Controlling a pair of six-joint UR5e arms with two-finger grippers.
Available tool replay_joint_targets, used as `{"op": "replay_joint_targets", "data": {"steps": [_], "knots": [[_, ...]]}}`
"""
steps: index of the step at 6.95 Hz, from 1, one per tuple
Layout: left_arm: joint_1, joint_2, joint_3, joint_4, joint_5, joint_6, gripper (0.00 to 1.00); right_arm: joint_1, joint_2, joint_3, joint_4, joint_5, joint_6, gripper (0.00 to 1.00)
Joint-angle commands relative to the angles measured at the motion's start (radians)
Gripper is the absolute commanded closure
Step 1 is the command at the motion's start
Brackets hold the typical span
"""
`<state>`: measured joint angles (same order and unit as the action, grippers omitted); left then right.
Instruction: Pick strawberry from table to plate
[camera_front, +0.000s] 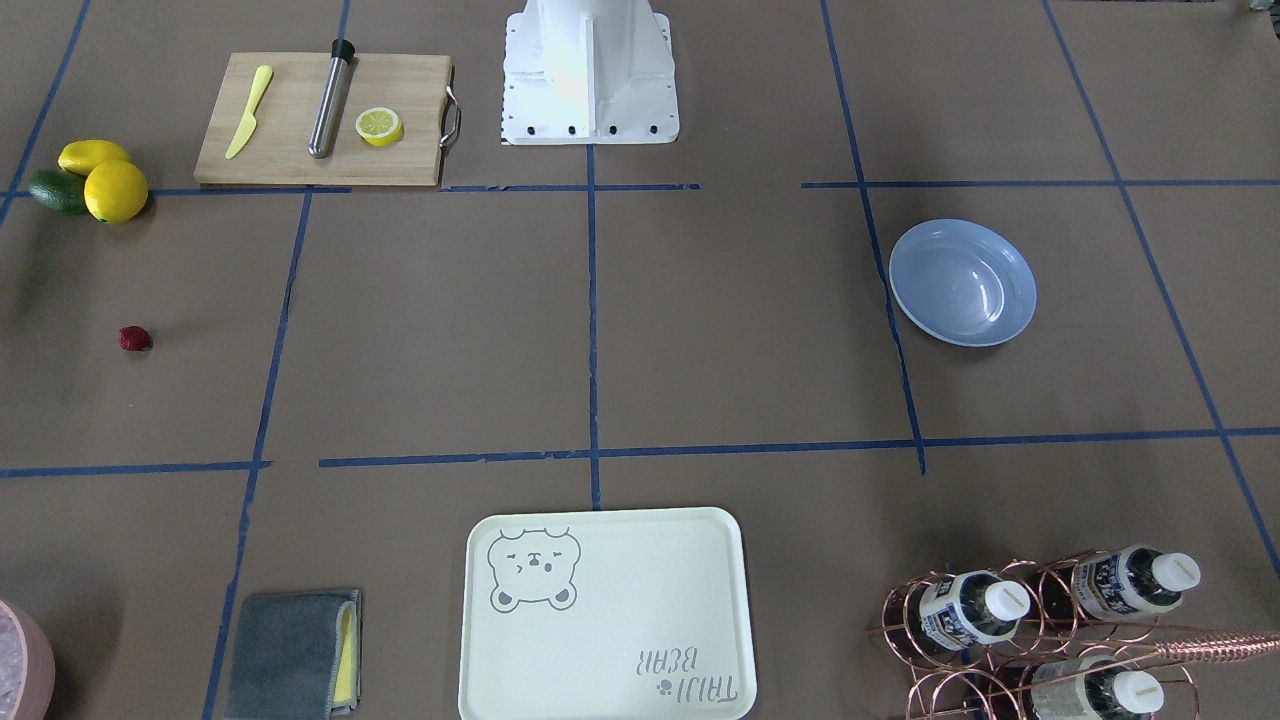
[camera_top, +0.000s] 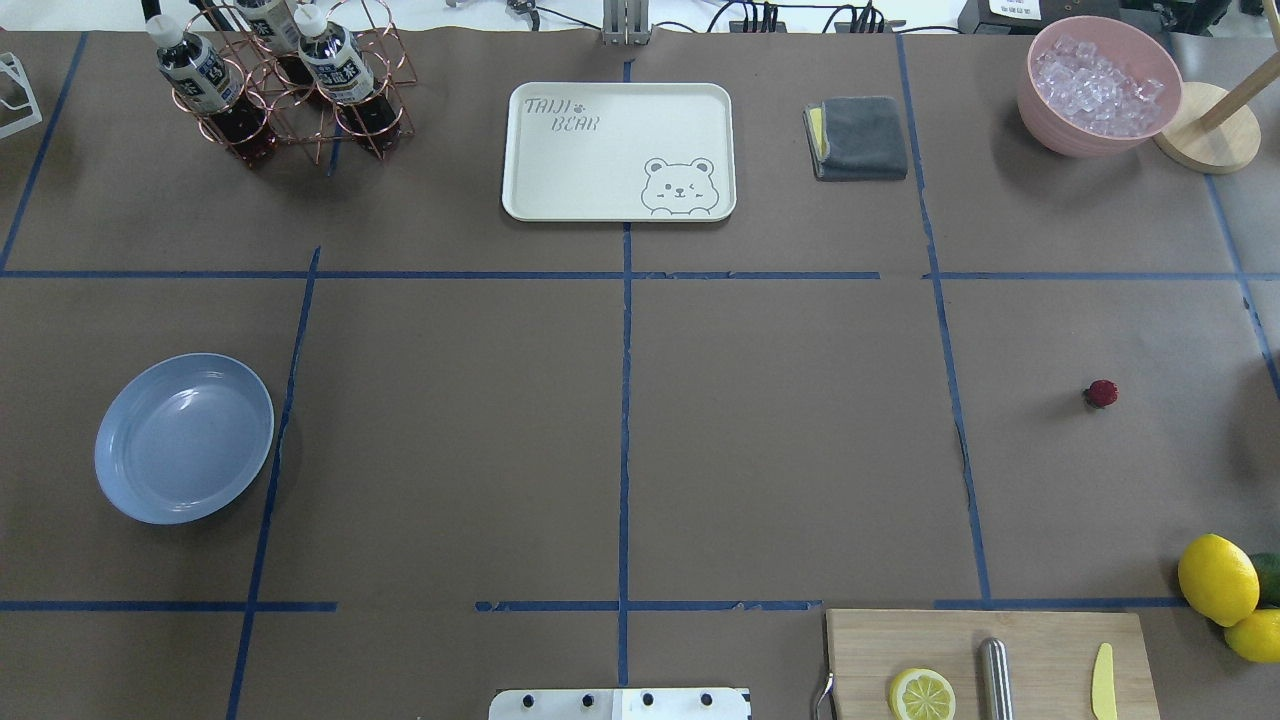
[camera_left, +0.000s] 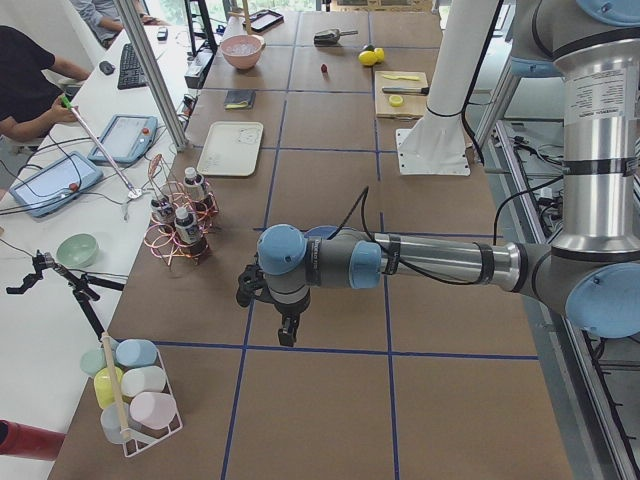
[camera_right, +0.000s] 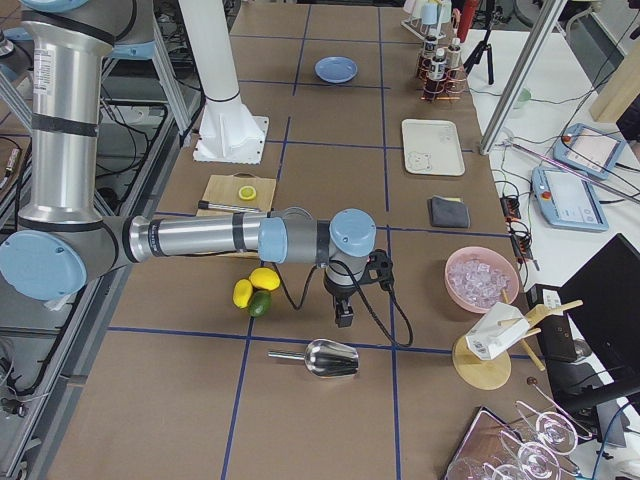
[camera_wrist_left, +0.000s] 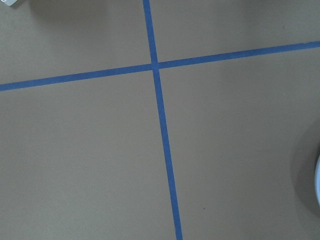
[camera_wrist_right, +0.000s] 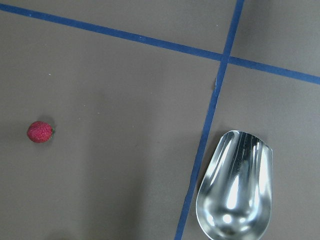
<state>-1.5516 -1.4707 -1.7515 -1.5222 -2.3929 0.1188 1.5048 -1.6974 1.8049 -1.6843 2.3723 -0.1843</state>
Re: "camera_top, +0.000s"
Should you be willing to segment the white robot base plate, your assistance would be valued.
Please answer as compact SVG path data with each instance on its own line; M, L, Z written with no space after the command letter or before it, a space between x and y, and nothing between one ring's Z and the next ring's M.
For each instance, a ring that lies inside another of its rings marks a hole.
M489 719L751 719L748 689L731 687L508 689Z

